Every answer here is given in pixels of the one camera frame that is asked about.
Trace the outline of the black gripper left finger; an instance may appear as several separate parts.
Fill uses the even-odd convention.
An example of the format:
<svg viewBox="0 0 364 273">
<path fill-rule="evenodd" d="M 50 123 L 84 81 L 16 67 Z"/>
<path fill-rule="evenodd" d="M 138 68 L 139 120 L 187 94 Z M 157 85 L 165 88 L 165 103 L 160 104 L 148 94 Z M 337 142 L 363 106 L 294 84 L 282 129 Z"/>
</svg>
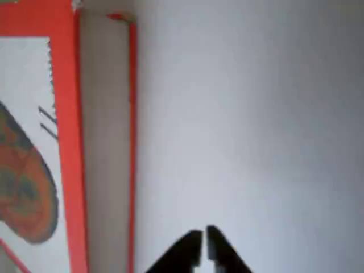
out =
<svg viewBox="0 0 364 273">
<path fill-rule="evenodd" d="M 171 247 L 146 271 L 191 273 L 200 265 L 201 230 L 191 230 L 180 237 Z"/>
</svg>

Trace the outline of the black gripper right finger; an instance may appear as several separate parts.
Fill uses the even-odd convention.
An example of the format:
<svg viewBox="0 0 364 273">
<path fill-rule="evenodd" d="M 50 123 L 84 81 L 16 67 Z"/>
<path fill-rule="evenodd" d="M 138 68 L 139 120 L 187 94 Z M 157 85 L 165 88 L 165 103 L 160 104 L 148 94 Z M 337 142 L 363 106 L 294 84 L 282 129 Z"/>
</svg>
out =
<svg viewBox="0 0 364 273">
<path fill-rule="evenodd" d="M 218 227 L 207 226 L 206 234 L 208 259 L 214 264 L 214 272 L 252 273 Z"/>
</svg>

